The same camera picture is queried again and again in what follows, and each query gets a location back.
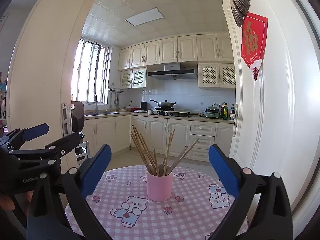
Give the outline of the kitchen faucet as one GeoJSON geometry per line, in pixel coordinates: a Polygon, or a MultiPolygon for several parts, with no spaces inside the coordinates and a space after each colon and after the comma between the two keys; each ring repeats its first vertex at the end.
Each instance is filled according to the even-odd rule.
{"type": "Polygon", "coordinates": [[[97,114],[98,113],[98,103],[99,103],[97,94],[93,95],[93,103],[95,104],[95,114],[97,114]]]}

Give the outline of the metal shelf rack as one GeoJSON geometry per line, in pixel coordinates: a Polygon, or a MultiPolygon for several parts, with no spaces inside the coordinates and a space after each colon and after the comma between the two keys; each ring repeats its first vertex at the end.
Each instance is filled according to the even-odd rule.
{"type": "Polygon", "coordinates": [[[75,149],[75,158],[77,165],[80,166],[87,158],[90,157],[89,146],[86,141],[81,142],[75,149]]]}

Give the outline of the metal door strike plate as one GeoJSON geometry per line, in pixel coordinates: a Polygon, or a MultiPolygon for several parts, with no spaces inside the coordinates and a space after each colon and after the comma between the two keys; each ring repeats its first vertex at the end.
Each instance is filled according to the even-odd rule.
{"type": "Polygon", "coordinates": [[[72,113],[71,106],[68,103],[61,104],[61,119],[63,136],[67,136],[73,132],[72,130],[72,113]]]}

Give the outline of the black appliance on stand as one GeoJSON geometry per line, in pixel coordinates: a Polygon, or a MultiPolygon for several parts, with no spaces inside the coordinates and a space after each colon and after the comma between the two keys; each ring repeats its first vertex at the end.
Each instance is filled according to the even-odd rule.
{"type": "Polygon", "coordinates": [[[82,130],[85,124],[85,110],[84,104],[80,101],[71,102],[71,115],[72,115],[72,131],[78,133],[81,138],[82,130]]]}

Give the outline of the cream lower cabinets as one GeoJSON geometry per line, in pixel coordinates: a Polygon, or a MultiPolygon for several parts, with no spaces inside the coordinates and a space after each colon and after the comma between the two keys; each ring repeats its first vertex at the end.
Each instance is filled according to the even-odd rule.
{"type": "Polygon", "coordinates": [[[196,139],[199,141],[186,156],[188,160],[208,161],[208,150],[212,144],[217,144],[225,155],[231,149],[232,121],[120,113],[85,117],[82,131],[90,155],[95,155],[103,144],[108,144],[113,153],[122,153],[133,147],[130,137],[132,125],[142,133],[150,151],[155,149],[162,155],[166,154],[170,132],[169,155],[172,157],[178,156],[184,146],[191,146],[196,139]]]}

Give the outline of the white door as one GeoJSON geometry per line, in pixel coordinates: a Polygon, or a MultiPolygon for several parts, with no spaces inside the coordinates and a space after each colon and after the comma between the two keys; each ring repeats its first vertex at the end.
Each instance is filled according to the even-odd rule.
{"type": "Polygon", "coordinates": [[[319,210],[319,14],[311,0],[251,0],[268,19],[257,76],[241,57],[242,30],[223,0],[236,70],[235,135],[230,156],[257,174],[278,172],[289,196],[294,237],[319,210]]]}

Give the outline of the pink checkered tablecloth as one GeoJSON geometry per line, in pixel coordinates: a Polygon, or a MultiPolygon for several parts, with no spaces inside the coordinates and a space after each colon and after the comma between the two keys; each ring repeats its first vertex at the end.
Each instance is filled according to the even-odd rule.
{"type": "Polygon", "coordinates": [[[171,197],[147,196],[143,165],[105,172],[86,200],[113,239],[208,239],[222,222],[234,197],[203,172],[174,169],[171,197]]]}

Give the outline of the green bottle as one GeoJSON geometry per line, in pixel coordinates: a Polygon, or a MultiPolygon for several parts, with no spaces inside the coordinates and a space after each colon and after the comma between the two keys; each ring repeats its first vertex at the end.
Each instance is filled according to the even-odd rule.
{"type": "Polygon", "coordinates": [[[227,120],[228,119],[228,105],[225,102],[224,107],[223,107],[223,119],[227,120]]]}

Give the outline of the pink cylindrical utensil holder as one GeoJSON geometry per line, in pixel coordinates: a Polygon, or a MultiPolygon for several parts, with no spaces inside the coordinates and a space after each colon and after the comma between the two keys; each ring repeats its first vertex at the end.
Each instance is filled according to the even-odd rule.
{"type": "Polygon", "coordinates": [[[163,176],[164,165],[159,165],[160,176],[147,172],[146,185],[148,198],[154,202],[164,202],[171,197],[173,174],[163,176]]]}

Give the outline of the gas stove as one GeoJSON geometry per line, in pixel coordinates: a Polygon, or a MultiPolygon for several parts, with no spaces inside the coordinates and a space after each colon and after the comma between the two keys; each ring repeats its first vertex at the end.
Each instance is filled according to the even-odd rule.
{"type": "Polygon", "coordinates": [[[161,116],[180,117],[180,118],[190,118],[193,116],[190,112],[175,111],[173,108],[167,111],[163,109],[154,109],[153,114],[161,115],[161,116]]]}

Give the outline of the black wok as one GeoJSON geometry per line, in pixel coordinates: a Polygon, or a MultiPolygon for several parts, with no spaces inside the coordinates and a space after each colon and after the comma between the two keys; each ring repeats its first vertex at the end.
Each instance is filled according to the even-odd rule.
{"type": "Polygon", "coordinates": [[[150,101],[157,103],[158,107],[161,109],[171,109],[172,107],[174,107],[177,103],[172,103],[172,102],[167,102],[167,100],[165,101],[156,101],[156,100],[152,100],[150,99],[150,101]]]}

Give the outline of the black range hood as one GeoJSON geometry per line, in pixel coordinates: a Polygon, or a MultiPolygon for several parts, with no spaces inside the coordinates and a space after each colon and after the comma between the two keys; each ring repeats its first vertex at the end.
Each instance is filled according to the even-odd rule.
{"type": "Polygon", "coordinates": [[[180,63],[167,63],[163,70],[148,72],[148,77],[157,80],[196,80],[198,75],[196,68],[185,68],[180,63]]]}

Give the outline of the ceiling light panel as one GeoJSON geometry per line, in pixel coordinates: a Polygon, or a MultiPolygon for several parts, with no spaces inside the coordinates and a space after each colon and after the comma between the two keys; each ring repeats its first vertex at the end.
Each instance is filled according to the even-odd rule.
{"type": "Polygon", "coordinates": [[[130,16],[126,18],[125,21],[131,24],[132,26],[136,27],[163,18],[163,14],[157,8],[153,8],[144,12],[140,12],[136,15],[130,16]]]}

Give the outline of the cream upper cabinets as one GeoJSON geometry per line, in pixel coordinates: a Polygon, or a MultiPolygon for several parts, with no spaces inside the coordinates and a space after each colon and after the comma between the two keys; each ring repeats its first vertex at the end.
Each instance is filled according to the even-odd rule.
{"type": "Polygon", "coordinates": [[[236,87],[231,38],[228,34],[200,34],[164,38],[120,50],[120,87],[144,88],[148,72],[165,64],[196,68],[200,88],[236,87]]]}

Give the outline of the feather fan on door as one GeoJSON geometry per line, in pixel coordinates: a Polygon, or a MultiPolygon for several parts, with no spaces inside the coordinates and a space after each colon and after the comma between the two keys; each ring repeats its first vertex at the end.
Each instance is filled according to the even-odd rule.
{"type": "Polygon", "coordinates": [[[235,23],[242,28],[251,7],[251,0],[229,0],[235,23]]]}

